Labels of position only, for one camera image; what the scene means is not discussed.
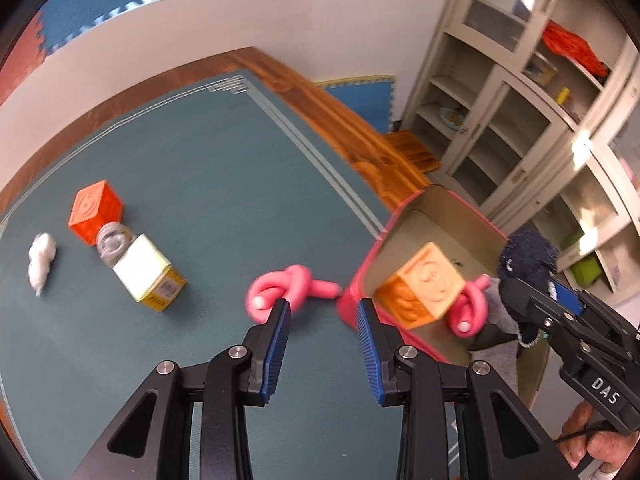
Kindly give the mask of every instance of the blue gripper pad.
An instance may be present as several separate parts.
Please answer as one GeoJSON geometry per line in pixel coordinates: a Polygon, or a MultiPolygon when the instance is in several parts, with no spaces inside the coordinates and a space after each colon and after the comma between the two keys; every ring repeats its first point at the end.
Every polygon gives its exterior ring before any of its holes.
{"type": "Polygon", "coordinates": [[[284,308],[280,313],[278,322],[273,331],[267,357],[264,359],[263,380],[260,388],[260,395],[264,402],[269,402],[269,398],[276,391],[278,377],[280,376],[280,368],[282,368],[282,359],[284,351],[287,347],[287,339],[289,338],[289,327],[291,325],[291,309],[284,308]]]}
{"type": "Polygon", "coordinates": [[[365,300],[363,300],[358,304],[358,335],[360,336],[360,346],[362,347],[362,353],[364,355],[364,363],[367,369],[367,376],[369,377],[371,393],[376,397],[378,404],[382,404],[385,398],[382,362],[380,361],[376,341],[365,308],[365,300]]]}

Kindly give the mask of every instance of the orange block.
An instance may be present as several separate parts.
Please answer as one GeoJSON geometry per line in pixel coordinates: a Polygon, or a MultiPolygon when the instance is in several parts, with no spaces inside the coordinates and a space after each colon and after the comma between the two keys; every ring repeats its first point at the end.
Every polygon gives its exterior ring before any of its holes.
{"type": "Polygon", "coordinates": [[[95,245],[95,237],[103,225],[122,219],[122,202],[106,180],[78,191],[71,209],[69,228],[88,245],[95,245]]]}
{"type": "Polygon", "coordinates": [[[464,278],[434,243],[424,245],[383,283],[376,295],[402,327],[412,330],[447,313],[463,286],[464,278]]]}

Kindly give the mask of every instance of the white toy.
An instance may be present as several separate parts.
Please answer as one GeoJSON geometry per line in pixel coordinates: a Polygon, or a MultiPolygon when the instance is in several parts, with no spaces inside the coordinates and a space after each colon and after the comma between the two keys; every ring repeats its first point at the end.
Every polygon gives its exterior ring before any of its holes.
{"type": "Polygon", "coordinates": [[[50,264],[56,257],[56,242],[48,233],[37,234],[29,249],[29,283],[40,297],[44,284],[47,283],[50,264]]]}

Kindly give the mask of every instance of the white wall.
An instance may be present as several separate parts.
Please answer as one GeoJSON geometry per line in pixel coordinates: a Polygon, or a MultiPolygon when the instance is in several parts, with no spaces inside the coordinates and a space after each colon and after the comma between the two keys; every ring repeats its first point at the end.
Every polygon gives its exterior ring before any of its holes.
{"type": "Polygon", "coordinates": [[[312,81],[398,77],[407,101],[445,0],[161,0],[47,57],[0,107],[0,189],[45,142],[165,70],[256,46],[312,81]]]}

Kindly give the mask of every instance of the yellow box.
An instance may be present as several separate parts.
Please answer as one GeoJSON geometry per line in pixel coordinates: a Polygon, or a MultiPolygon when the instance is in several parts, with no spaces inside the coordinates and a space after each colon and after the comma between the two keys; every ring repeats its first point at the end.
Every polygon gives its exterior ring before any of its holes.
{"type": "Polygon", "coordinates": [[[113,270],[134,300],[158,312],[166,309],[187,283],[146,235],[133,241],[113,270]]]}

